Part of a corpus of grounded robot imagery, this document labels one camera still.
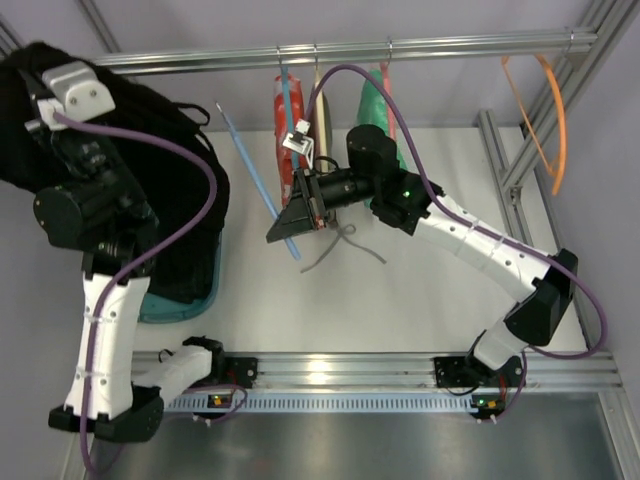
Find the black trousers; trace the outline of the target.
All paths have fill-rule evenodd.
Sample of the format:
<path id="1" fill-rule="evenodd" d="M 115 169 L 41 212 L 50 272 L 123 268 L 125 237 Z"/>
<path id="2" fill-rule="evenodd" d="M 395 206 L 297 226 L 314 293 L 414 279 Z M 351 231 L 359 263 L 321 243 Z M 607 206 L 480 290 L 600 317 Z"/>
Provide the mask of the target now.
<path id="1" fill-rule="evenodd" d="M 43 42 L 31 43 L 2 59 L 2 181 L 29 191 L 30 181 L 35 177 L 35 144 L 25 127 L 35 113 L 25 78 L 39 79 L 44 71 L 73 60 L 70 54 Z M 167 139 L 203 159 L 215 175 L 215 202 L 206 217 L 156 257 L 149 291 L 180 294 L 182 287 L 191 283 L 196 266 L 204 260 L 216 234 L 223 230 L 230 197 L 228 175 L 200 125 L 184 114 L 186 104 L 174 102 L 106 67 L 93 69 L 115 101 L 115 110 L 105 118 L 107 125 Z M 209 182 L 200 168 L 159 147 L 124 139 L 114 143 L 147 195 L 159 220 L 161 239 L 195 216 L 209 193 Z"/>

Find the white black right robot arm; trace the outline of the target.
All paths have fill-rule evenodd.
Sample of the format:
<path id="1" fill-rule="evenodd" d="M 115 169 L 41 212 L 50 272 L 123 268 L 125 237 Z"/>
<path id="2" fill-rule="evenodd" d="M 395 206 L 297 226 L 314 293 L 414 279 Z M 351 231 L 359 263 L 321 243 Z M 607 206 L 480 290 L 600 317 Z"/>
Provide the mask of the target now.
<path id="1" fill-rule="evenodd" d="M 574 295 L 570 275 L 577 257 L 530 249 L 491 228 L 458 205 L 441 187 L 401 168 L 397 144 L 365 124 L 346 136 L 348 165 L 326 174 L 294 173 L 288 203 L 266 239 L 270 243 L 317 231 L 329 213 L 367 200 L 383 224 L 452 253 L 500 285 L 514 306 L 483 331 L 462 356 L 434 360 L 436 384 L 456 394 L 480 387 L 517 387 L 527 347 L 552 340 Z"/>

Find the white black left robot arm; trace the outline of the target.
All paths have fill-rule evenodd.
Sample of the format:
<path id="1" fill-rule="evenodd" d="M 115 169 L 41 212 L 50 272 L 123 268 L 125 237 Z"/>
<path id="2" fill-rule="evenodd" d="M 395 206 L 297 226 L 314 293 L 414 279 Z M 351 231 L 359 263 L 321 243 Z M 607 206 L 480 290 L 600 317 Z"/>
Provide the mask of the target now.
<path id="1" fill-rule="evenodd" d="M 197 149 L 138 131 L 72 121 L 55 115 L 52 125 L 33 121 L 31 136 L 70 169 L 73 182 L 37 193 L 34 215 L 51 245 L 83 254 L 85 310 L 74 381 L 65 402 L 50 411 L 58 430 L 93 434 L 113 443 L 146 442 L 164 407 L 201 380 L 224 370 L 220 342 L 190 337 L 137 382 L 132 380 L 134 333 L 155 257 L 206 217 L 217 195 L 208 142 Z M 209 182 L 205 203 L 163 241 L 157 219 L 114 139 L 167 150 L 200 168 Z"/>

